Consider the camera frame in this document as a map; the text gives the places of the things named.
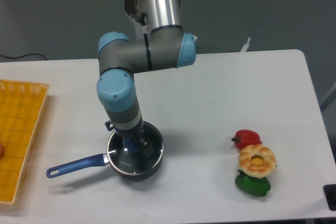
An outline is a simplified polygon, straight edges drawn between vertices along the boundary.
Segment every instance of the green bell pepper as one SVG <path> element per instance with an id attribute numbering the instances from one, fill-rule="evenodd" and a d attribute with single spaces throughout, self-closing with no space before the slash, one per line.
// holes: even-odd
<path id="1" fill-rule="evenodd" d="M 254 178 L 248 176 L 242 170 L 238 171 L 239 175 L 236 177 L 235 183 L 241 190 L 256 197 L 263 197 L 271 189 L 271 185 L 266 177 Z"/>

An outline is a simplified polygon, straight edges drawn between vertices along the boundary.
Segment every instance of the gray wall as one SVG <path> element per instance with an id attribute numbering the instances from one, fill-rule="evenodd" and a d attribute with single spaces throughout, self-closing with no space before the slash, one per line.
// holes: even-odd
<path id="1" fill-rule="evenodd" d="M 94 58 L 108 31 L 135 39 L 123 1 L 0 0 L 0 54 Z M 199 37 L 198 53 L 240 51 L 247 37 L 253 51 L 302 50 L 318 99 L 336 81 L 335 17 L 336 0 L 182 0 L 181 9 L 185 31 Z M 335 115 L 334 102 L 323 114 L 330 138 L 336 138 Z"/>

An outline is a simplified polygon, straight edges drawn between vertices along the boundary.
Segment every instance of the robotic arm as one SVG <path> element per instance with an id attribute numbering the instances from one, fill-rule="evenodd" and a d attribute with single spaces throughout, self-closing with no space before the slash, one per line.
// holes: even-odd
<path id="1" fill-rule="evenodd" d="M 145 0 L 151 38 L 130 42 L 125 34 L 111 32 L 98 42 L 100 78 L 98 97 L 118 135 L 146 146 L 143 120 L 135 91 L 134 74 L 192 65 L 196 59 L 192 34 L 183 33 L 179 0 Z"/>

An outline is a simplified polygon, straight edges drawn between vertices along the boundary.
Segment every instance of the black cable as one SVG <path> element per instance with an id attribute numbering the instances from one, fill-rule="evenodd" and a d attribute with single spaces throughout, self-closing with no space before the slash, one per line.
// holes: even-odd
<path id="1" fill-rule="evenodd" d="M 26 56 L 29 56 L 29 55 L 39 55 L 41 57 L 43 57 L 45 60 L 48 60 L 47 57 L 45 57 L 44 55 L 42 54 L 39 54 L 37 52 L 32 52 L 30 54 L 26 54 L 26 55 L 21 55 L 21 56 L 17 56 L 17 57 L 10 57 L 10 56 L 5 56 L 5 55 L 0 55 L 1 57 L 4 57 L 6 59 L 19 59 L 19 58 L 22 58 L 22 57 L 26 57 Z"/>

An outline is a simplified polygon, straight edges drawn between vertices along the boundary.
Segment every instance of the white table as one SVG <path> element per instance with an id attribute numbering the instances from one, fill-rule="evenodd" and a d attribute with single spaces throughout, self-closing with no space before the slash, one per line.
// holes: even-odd
<path id="1" fill-rule="evenodd" d="M 297 50 L 198 55 L 194 66 L 135 75 L 144 120 L 164 159 L 142 182 L 110 166 L 53 179 L 50 167 L 104 153 L 108 119 L 98 61 L 1 63 L 0 78 L 50 84 L 14 206 L 0 223 L 197 223 L 336 216 L 323 185 L 336 169 L 304 55 Z M 277 157 L 265 198 L 240 191 L 236 131 L 258 132 Z"/>

